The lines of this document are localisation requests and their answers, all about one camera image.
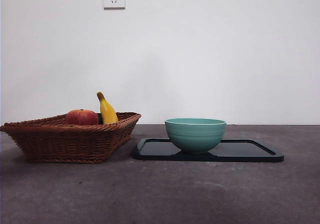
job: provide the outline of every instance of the red apple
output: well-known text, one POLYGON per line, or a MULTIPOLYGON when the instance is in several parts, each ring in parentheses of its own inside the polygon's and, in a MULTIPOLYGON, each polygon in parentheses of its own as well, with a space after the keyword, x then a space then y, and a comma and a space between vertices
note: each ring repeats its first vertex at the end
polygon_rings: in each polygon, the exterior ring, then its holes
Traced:
POLYGON ((85 109, 75 109, 67 113, 64 124, 98 125, 98 114, 85 109))

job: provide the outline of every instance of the banana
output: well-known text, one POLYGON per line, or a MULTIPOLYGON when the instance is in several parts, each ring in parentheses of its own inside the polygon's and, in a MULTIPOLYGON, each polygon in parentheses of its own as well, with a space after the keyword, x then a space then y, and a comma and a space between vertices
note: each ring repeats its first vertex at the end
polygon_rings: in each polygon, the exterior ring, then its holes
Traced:
POLYGON ((117 114, 112 106, 106 101, 104 95, 98 92, 97 97, 100 101, 100 112, 103 124, 115 123, 118 121, 117 114))

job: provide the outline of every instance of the bowl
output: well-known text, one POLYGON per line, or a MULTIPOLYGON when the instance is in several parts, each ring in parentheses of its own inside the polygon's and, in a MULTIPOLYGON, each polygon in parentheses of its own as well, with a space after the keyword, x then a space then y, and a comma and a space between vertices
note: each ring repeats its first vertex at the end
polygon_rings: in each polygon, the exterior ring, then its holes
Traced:
POLYGON ((225 121, 206 118, 174 118, 164 123, 170 141, 191 154, 206 153, 216 147, 226 128, 225 121))

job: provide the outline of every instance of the brown wicker basket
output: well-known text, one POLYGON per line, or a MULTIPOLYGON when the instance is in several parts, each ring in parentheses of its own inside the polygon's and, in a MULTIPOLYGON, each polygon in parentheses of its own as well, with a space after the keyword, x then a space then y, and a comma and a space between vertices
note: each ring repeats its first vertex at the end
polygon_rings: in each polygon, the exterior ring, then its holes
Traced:
POLYGON ((67 114, 37 120, 5 123, 7 133, 32 162, 102 163, 127 142, 141 117, 116 113, 119 121, 106 125, 65 125, 67 114))

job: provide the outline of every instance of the black plastic tray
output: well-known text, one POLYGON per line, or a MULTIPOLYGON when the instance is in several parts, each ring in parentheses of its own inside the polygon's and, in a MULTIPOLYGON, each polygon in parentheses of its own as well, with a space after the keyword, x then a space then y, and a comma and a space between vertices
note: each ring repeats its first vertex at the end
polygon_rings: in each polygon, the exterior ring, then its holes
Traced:
POLYGON ((137 144, 132 157, 139 160, 203 161, 203 162, 282 162, 285 157, 277 150, 254 140, 222 139, 204 154, 188 154, 170 139, 144 138, 137 144))

